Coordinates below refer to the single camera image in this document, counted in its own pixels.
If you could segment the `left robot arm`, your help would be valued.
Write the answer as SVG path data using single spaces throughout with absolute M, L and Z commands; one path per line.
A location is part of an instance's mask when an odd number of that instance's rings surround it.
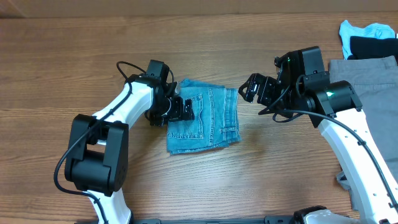
M 176 92 L 173 73 L 161 61 L 151 60 L 138 75 L 125 76 L 122 92 L 91 116 L 79 114 L 73 122 L 68 149 L 53 175 L 62 192 L 88 197 L 98 223 L 133 223 L 122 185 L 128 170 L 129 130 L 144 115 L 152 126 L 193 120 L 192 101 Z

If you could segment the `light blue denim jeans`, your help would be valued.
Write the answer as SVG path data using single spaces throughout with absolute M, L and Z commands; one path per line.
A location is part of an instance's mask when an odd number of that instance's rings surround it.
M 237 89 L 184 79 L 179 96 L 192 100 L 195 119 L 168 124 L 167 151 L 171 155 L 228 147 L 241 141 Z

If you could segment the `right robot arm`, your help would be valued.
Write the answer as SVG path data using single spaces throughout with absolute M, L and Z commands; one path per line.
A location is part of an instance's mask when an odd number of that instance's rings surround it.
M 371 136 L 363 104 L 347 81 L 332 83 L 319 47 L 275 57 L 277 78 L 253 73 L 238 93 L 264 105 L 260 114 L 283 116 L 285 123 L 309 116 L 335 153 L 339 179 L 351 192 L 360 218 L 324 206 L 296 211 L 292 223 L 397 223 L 397 182 Z

